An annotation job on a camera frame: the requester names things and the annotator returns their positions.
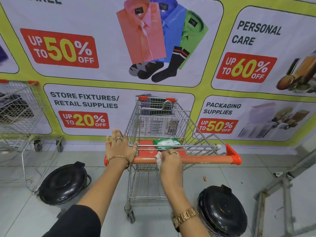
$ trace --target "banner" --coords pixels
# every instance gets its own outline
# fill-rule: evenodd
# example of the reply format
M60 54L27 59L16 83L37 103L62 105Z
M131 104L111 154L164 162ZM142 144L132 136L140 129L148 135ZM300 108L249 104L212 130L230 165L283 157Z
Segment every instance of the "banner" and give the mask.
M39 81L35 133L103 140L140 95L230 144L293 146L316 126L315 0L0 4L0 79Z

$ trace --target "hand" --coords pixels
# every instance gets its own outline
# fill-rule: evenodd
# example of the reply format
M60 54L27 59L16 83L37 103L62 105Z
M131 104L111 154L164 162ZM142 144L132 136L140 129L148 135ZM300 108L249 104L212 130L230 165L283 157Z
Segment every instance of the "hand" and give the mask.
M182 188L182 162L178 152L169 149L162 152L160 176L163 189L168 195L172 190Z
M129 147L127 136L122 136L122 133L120 130L112 130L112 145L110 145L110 138L108 135L106 136L106 139L105 139L106 157L110 159L112 156L122 155L126 157L130 161L130 163L132 163L137 152L137 145L138 145L137 142L135 142L132 147Z

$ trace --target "shopping cart handle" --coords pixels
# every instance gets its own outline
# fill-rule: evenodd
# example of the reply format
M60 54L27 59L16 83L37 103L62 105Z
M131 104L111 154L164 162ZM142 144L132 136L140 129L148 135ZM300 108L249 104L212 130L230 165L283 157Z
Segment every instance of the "shopping cart handle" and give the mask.
M180 156L183 164L234 164L240 165L241 157L226 144L227 155L186 155ZM137 155L132 164L156 164L157 159L153 155ZM104 164L107 166L107 158L104 158Z

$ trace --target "watch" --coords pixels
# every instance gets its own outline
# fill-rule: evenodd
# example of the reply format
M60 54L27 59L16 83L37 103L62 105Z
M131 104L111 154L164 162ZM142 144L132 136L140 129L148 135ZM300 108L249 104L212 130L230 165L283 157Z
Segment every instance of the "watch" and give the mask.
M186 211L184 211L183 213L181 213L180 215L178 215L177 217L172 218L173 226L175 227L175 229L178 232L180 232L179 225L182 224L187 219L190 219L191 217L194 217L197 215L198 215L198 211L196 210L196 208L194 208L194 207L189 208Z

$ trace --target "yellow number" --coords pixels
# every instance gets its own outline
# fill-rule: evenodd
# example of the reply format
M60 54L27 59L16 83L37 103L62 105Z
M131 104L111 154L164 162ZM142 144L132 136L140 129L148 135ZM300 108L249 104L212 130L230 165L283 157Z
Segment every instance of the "yellow number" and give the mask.
M247 74L246 72L247 72L247 70L248 70L248 68L249 68L249 66L251 64L252 64L252 67L251 67L249 73ZM245 68L244 68L244 70L242 72L243 78L247 78L247 77L251 76L251 74L255 70L256 66L257 66L257 61L256 60L252 59L251 61L248 61L248 63L246 64L246 66L245 66Z
M215 124L216 121L210 121L209 125L207 127L211 127L211 128L206 128L207 131L212 131L214 130L215 126L213 124Z
M224 122L223 121L220 121L219 123L216 124L215 126L215 131L221 131L221 129L223 128L224 126Z
M240 73L242 72L242 70L243 70L243 66L242 66L242 63L245 61L246 59L241 59L240 61L239 61L239 63L237 63L235 66L234 66L234 68L232 69L232 76L239 76L240 75Z
M71 52L71 57L68 55L65 45L69 46L70 52ZM76 55L74 45L70 42L70 40L61 39L60 40L60 48L61 48L61 52L63 53L66 60L68 60L69 62L75 62L77 60L77 55Z
M84 122L87 124L87 126L94 125L94 120L93 120L93 117L91 115L84 115L83 119L84 119Z
M79 115L79 114L74 114L74 119L77 119L78 117L78 121L76 122L76 125L85 125L84 123L81 123L82 122L82 116Z
M44 42L46 44L46 48L48 51L56 51L56 55L54 55L53 53L48 53L48 55L51 57L51 59L53 59L55 61L60 61L61 58L63 57L61 55L60 50L55 46L51 46L51 43L57 43L56 39L53 37L44 37Z

